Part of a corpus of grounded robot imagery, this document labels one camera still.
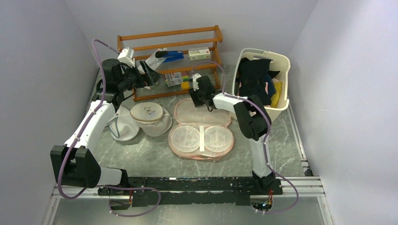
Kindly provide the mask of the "floral mesh laundry bag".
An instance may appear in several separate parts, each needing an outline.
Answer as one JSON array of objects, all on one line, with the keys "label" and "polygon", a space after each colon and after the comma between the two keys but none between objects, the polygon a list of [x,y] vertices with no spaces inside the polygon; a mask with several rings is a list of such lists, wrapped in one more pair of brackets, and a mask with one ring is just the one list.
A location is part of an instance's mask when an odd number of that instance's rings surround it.
[{"label": "floral mesh laundry bag", "polygon": [[226,110],[195,107],[183,99],[174,108],[178,125],[168,135],[168,144],[178,156],[195,160],[218,160],[231,151],[235,138],[228,126],[232,122]]}]

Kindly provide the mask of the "black bra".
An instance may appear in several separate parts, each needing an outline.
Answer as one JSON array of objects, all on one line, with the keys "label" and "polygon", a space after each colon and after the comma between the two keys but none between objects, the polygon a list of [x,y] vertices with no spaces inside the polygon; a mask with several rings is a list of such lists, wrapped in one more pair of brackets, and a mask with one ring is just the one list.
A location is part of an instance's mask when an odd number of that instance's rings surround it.
[{"label": "black bra", "polygon": [[256,95],[264,106],[270,107],[271,98],[265,91],[266,82],[273,81],[280,72],[270,70],[271,59],[241,58],[238,64],[234,92],[237,96]]}]

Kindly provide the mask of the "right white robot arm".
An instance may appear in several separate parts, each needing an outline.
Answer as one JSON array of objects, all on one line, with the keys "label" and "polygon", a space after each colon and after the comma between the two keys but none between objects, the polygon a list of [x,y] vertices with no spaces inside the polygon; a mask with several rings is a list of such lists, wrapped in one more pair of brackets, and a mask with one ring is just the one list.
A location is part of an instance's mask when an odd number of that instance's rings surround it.
[{"label": "right white robot arm", "polygon": [[258,194],[265,194],[276,174],[268,160],[271,119],[259,97],[240,97],[216,90],[208,76],[198,73],[192,76],[191,81],[189,94],[195,107],[206,105],[209,111],[225,110],[236,116],[241,133],[249,140],[253,156],[253,188]]}]

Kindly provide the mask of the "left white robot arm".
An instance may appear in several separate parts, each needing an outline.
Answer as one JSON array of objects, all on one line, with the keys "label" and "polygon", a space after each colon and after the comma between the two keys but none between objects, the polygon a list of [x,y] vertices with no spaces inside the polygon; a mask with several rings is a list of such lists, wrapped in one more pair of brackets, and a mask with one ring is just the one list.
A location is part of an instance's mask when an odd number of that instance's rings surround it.
[{"label": "left white robot arm", "polygon": [[91,151],[96,147],[102,131],[125,100],[124,92],[154,85],[161,74],[140,61],[143,72],[118,59],[100,64],[101,82],[90,104],[88,113],[61,146],[50,151],[53,171],[58,186],[94,188],[111,185],[118,195],[129,191],[130,182],[125,170],[99,165]]}]

